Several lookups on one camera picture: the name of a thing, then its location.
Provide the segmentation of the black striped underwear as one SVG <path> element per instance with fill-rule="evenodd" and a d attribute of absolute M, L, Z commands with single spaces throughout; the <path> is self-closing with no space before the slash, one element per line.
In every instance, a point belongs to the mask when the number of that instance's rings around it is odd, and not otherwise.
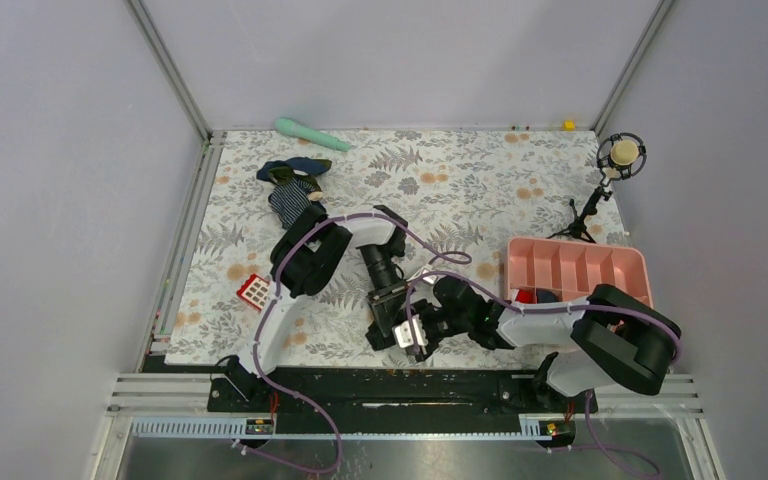
<path fill-rule="evenodd" d="M 381 351 L 393 346 L 402 347 L 395 335 L 405 322 L 408 321 L 406 297 L 404 294 L 381 297 L 368 300 L 368 306 L 373 316 L 373 323 L 368 328 L 366 339 L 374 351 Z M 420 346 L 402 347 L 409 355 L 418 355 Z"/>

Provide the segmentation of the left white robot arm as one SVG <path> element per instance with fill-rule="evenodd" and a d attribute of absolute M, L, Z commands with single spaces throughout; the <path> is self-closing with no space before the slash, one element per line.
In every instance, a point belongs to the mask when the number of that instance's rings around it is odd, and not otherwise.
<path fill-rule="evenodd" d="M 289 322 L 328 285 L 349 250 L 360 251 L 373 285 L 367 295 L 373 313 L 367 340 L 375 350 L 398 343 L 407 283 L 393 259 L 405 255 L 407 227 L 406 220 L 383 205 L 332 218 L 320 207 L 304 210 L 273 248 L 269 277 L 252 274 L 237 291 L 240 300 L 260 313 L 258 325 L 243 353 L 218 363 L 242 408 L 256 411 L 267 404 L 271 387 L 262 377 L 277 367 L 278 344 L 287 336 Z"/>

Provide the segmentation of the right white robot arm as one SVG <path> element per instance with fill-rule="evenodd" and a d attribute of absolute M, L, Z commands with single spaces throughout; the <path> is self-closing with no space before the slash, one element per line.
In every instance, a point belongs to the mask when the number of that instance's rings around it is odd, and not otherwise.
<path fill-rule="evenodd" d="M 430 354 L 460 334 L 487 350 L 551 345 L 556 350 L 533 386 L 535 402 L 549 412 L 610 384 L 655 396 L 681 354 L 676 323 L 610 284 L 573 300 L 528 304 L 506 302 L 454 272 L 437 276 L 433 302 L 405 305 L 392 328 L 396 343 L 411 354 Z"/>

